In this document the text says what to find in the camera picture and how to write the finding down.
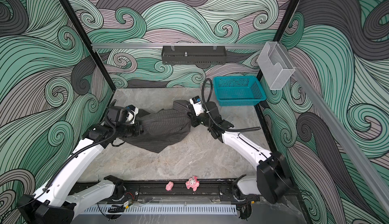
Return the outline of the dark grey pinstripe shirt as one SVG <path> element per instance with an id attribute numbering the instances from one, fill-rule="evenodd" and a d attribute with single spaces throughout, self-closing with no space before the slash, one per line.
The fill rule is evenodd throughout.
<path id="1" fill-rule="evenodd" d="M 190 133 L 188 106 L 187 100 L 175 100 L 171 109 L 162 109 L 156 113 L 139 109 L 135 121 L 140 122 L 143 133 L 139 136 L 121 137 L 120 140 L 150 152 L 160 153 L 166 147 L 181 142 Z"/>

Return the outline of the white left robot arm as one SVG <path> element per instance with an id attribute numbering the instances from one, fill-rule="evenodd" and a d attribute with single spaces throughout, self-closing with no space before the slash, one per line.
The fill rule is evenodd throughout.
<path id="1" fill-rule="evenodd" d="M 139 109 L 133 105 L 111 105 L 99 124 L 82 135 L 74 151 L 49 180 L 32 195 L 23 195 L 17 209 L 28 224 L 70 224 L 75 217 L 101 200 L 125 196 L 124 181 L 109 175 L 96 185 L 71 194 L 71 190 L 92 161 L 117 138 L 139 136 Z"/>

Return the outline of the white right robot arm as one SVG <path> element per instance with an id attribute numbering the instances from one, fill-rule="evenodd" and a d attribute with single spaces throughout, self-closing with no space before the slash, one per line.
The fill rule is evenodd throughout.
<path id="1" fill-rule="evenodd" d="M 292 188 L 291 170 L 280 152 L 266 150 L 222 119 L 216 103 L 202 104 L 197 96 L 189 100 L 191 125 L 203 125 L 214 139 L 231 147 L 256 170 L 255 175 L 242 175 L 232 183 L 231 194 L 236 201 L 255 201 L 259 197 L 271 204 L 277 203 Z"/>

